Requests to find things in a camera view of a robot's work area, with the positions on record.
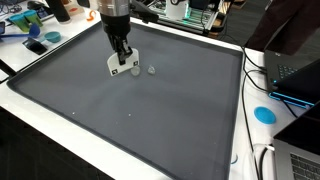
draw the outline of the blue cup lid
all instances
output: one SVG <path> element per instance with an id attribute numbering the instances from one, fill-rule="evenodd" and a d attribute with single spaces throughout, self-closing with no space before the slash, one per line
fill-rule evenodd
<path id="1" fill-rule="evenodd" d="M 254 115 L 260 122 L 264 124 L 273 124 L 276 122 L 276 116 L 270 109 L 266 107 L 257 107 L 254 110 Z"/>
<path id="2" fill-rule="evenodd" d="M 9 19 L 11 21 L 18 21 L 18 20 L 24 19 L 24 16 L 22 14 L 16 14 L 16 15 L 10 16 Z"/>
<path id="3" fill-rule="evenodd" d="M 37 12 L 35 10 L 28 10 L 28 11 L 25 11 L 23 14 L 25 16 L 32 16 L 34 14 L 37 14 Z"/>

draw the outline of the white table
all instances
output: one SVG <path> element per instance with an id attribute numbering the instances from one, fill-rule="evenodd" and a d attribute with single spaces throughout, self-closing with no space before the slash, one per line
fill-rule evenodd
<path id="1" fill-rule="evenodd" d="M 74 37 L 81 31 L 91 27 L 98 21 L 99 17 L 96 18 L 94 22 L 87 22 L 84 15 L 77 15 L 72 17 L 72 22 L 70 24 L 59 25 L 55 19 L 50 19 L 44 22 L 44 28 L 42 28 L 42 31 L 46 32 L 57 30 L 62 33 L 63 39 L 60 43 L 48 44 L 50 45 L 49 49 L 53 49 L 59 46 L 61 43 Z M 133 23 L 143 24 L 137 19 L 132 18 L 131 21 Z M 161 25 L 150 23 L 146 26 L 219 45 L 225 48 L 239 51 L 241 50 L 241 48 L 236 45 L 182 32 Z M 8 28 L 8 32 L 9 31 L 17 32 L 17 29 L 12 28 L 9 30 Z M 257 64 L 263 65 L 262 53 L 253 50 L 247 50 L 247 54 Z M 27 50 L 21 44 L 21 40 L 8 39 L 5 40 L 5 43 L 1 44 L 0 58 L 2 58 L 15 70 L 19 70 L 29 63 L 37 60 L 39 56 Z M 253 69 L 253 66 L 247 63 L 246 68 Z M 261 87 L 265 86 L 265 79 L 262 75 L 252 73 L 251 76 L 258 85 Z M 287 124 L 292 122 L 294 118 L 282 103 L 268 98 L 265 93 L 258 91 L 249 81 L 246 83 L 244 93 L 253 143 L 271 143 L 273 135 L 279 132 Z M 5 83 L 0 85 L 0 106 L 10 111 L 15 116 L 33 126 L 62 146 L 66 147 L 76 155 L 96 166 L 98 169 L 114 179 L 169 179 L 165 174 L 127 154 L 103 139 L 14 93 L 7 87 Z M 258 106 L 265 106 L 271 109 L 277 117 L 277 122 L 274 125 L 265 125 L 257 121 L 254 117 L 253 111 L 254 108 Z M 294 111 L 297 114 L 301 114 L 304 110 L 294 108 Z M 250 161 L 250 145 L 246 132 L 241 96 L 239 96 L 239 106 L 232 151 L 233 155 L 237 154 L 239 159 L 237 163 L 231 165 L 229 179 L 255 179 L 253 164 Z M 275 179 L 273 158 L 271 153 L 267 153 L 265 157 L 264 175 L 265 179 Z"/>

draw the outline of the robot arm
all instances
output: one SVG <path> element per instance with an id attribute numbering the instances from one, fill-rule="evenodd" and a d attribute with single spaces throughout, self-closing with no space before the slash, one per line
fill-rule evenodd
<path id="1" fill-rule="evenodd" d="M 133 0 L 77 0 L 83 7 L 98 10 L 104 31 L 108 34 L 113 50 L 118 54 L 119 64 L 124 65 L 132 54 L 127 35 L 130 32 L 130 12 L 144 22 L 156 22 L 158 15 L 142 3 Z"/>

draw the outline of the gray mat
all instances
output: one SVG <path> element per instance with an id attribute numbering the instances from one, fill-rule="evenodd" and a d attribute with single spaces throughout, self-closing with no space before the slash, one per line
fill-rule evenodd
<path id="1" fill-rule="evenodd" d="M 128 40 L 138 77 L 110 76 L 98 24 L 8 85 L 172 178 L 228 179 L 242 53 L 135 24 Z"/>

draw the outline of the white cylinder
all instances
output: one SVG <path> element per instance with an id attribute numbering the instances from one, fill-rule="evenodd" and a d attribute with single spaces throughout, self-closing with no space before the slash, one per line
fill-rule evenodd
<path id="1" fill-rule="evenodd" d="M 173 20 L 182 20 L 186 18 L 189 9 L 189 1 L 181 1 L 177 5 L 172 4 L 171 1 L 177 0 L 166 0 L 166 17 Z"/>

